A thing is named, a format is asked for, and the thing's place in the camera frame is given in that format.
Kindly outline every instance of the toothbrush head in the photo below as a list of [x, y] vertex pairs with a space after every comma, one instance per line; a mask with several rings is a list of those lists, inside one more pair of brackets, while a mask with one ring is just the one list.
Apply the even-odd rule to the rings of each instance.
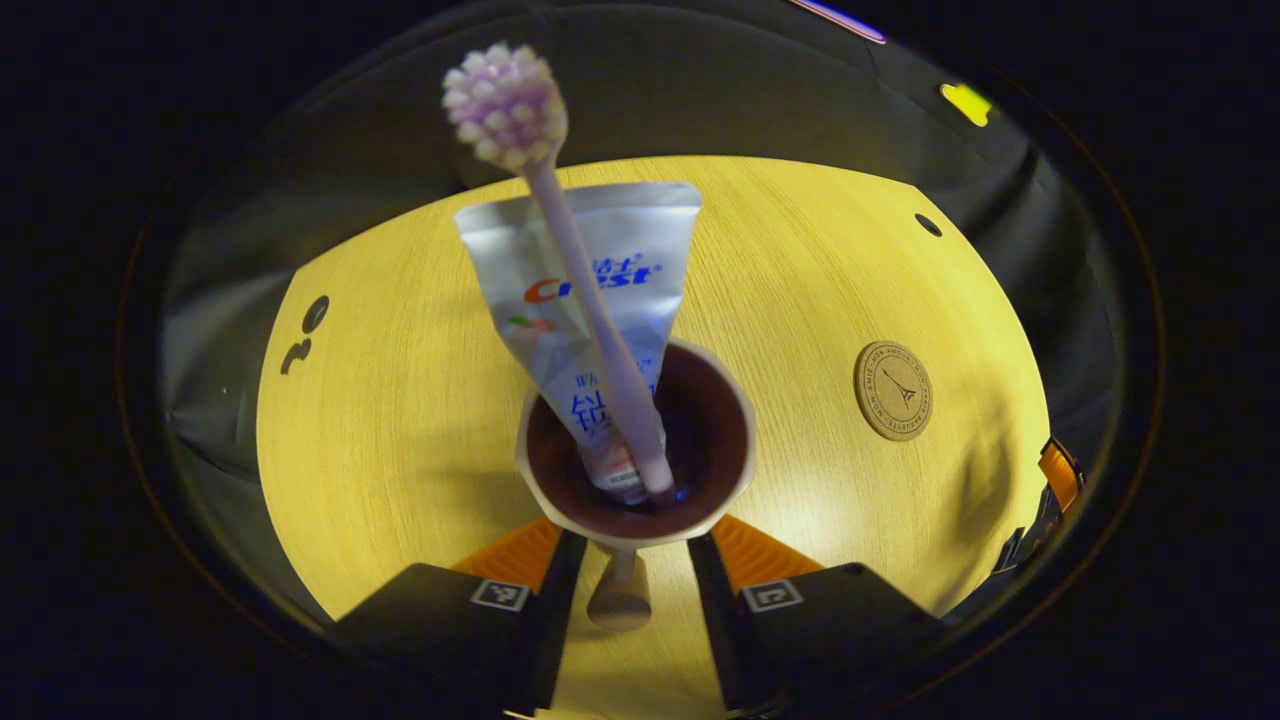
[[568, 117], [547, 60], [527, 46], [504, 42], [468, 53], [444, 76], [444, 109], [458, 140], [476, 158], [515, 174], [556, 155], [568, 133]]

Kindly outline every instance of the wooden surface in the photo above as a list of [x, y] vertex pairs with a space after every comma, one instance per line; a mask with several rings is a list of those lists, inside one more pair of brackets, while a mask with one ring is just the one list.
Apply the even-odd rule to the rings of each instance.
[[[675, 334], [714, 351], [759, 415], [755, 480], [731, 512], [824, 565], [865, 562], [933, 612], [1034, 518], [1048, 437], [1036, 361], [995, 278], [915, 188], [749, 158], [609, 161], [561, 177], [701, 190]], [[512, 460], [530, 380], [452, 222], [466, 205], [524, 193], [512, 179], [420, 208], [317, 258], [289, 287], [261, 382], [259, 460], [284, 550], [334, 618], [406, 565], [448, 566], [539, 515]], [[320, 295], [328, 314], [303, 336]], [[310, 354], [282, 375], [303, 337]], [[854, 365], [879, 340], [910, 348], [933, 383], [932, 419], [909, 442], [877, 434], [858, 406]], [[643, 556], [653, 620], [611, 635], [586, 619], [607, 562], [588, 551], [547, 716], [722, 712], [687, 551]]]

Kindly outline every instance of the dark background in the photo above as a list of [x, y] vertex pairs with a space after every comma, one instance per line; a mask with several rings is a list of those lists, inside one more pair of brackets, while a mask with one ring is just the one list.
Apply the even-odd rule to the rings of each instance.
[[[1280, 475], [1267, 439], [1276, 360], [1263, 351], [1280, 256], [1274, 22], [1262, 4], [832, 4], [891, 36], [881, 18], [918, 23], [1059, 114], [1126, 196], [1166, 302], [1164, 425], [1129, 516], [1050, 611], [902, 716], [1280, 714], [1275, 605], [1262, 601], [1271, 546], [1254, 537], [1267, 527], [1239, 512], [1263, 509]], [[6, 523], [18, 607], [0, 691], [18, 706], [6, 715], [392, 714], [266, 637], [183, 559], [132, 470], [111, 345], [132, 241], [191, 154], [243, 146], [434, 5], [6, 10], [19, 409], [6, 473], [19, 491]]]

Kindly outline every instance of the toothpaste tube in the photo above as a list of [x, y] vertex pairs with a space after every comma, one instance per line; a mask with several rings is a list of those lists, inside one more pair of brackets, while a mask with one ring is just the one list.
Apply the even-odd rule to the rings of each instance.
[[[685, 183], [627, 183], [564, 196], [609, 314], [653, 392], [684, 299], [701, 193]], [[618, 502], [644, 502], [604, 402], [595, 343], [536, 205], [529, 197], [475, 205], [453, 220], [498, 334], [577, 441], [591, 483]]]

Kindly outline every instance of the round cork coaster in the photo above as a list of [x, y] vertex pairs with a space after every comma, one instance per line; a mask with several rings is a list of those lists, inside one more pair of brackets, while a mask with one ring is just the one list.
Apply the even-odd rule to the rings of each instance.
[[893, 441], [920, 434], [933, 415], [933, 386], [920, 359], [896, 342], [863, 348], [854, 370], [863, 416], [877, 433]]

